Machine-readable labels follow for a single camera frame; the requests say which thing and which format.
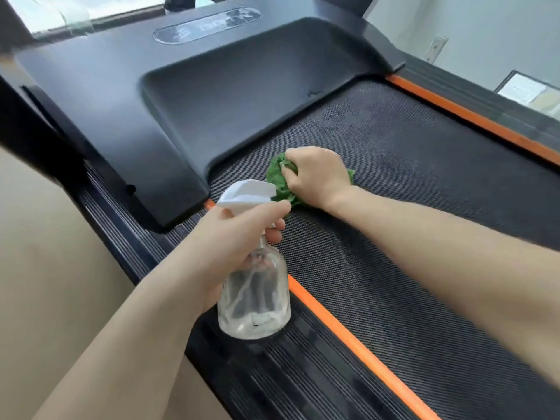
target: green cloth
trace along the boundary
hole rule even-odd
[[[307,206],[307,204],[301,200],[298,196],[290,191],[288,188],[288,183],[282,175],[282,167],[290,168],[293,172],[297,174],[298,167],[288,160],[283,153],[272,158],[270,161],[270,166],[267,171],[267,181],[276,186],[276,197],[272,200],[278,202],[279,200],[287,199],[292,204],[292,207],[297,205]],[[350,183],[354,184],[354,174],[356,172],[353,169],[348,170],[348,177],[350,178]]]

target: white wall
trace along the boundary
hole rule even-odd
[[[435,64],[492,91],[513,69],[560,86],[560,0],[379,0],[368,20],[419,57],[448,37]]]

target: clear plastic bottle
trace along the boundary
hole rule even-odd
[[[226,190],[217,205],[240,213],[268,203],[276,187],[257,180],[238,181]],[[263,235],[259,246],[224,282],[218,302],[218,322],[228,335],[260,339],[276,333],[291,316],[286,261]]]

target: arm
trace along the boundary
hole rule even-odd
[[[132,292],[65,375],[34,420],[160,419],[190,330],[213,306],[221,282],[290,204],[270,203],[231,218],[211,209]],[[278,230],[267,230],[279,242]]]
[[[290,189],[364,233],[407,275],[560,386],[560,253],[348,181],[340,156],[289,149]]]

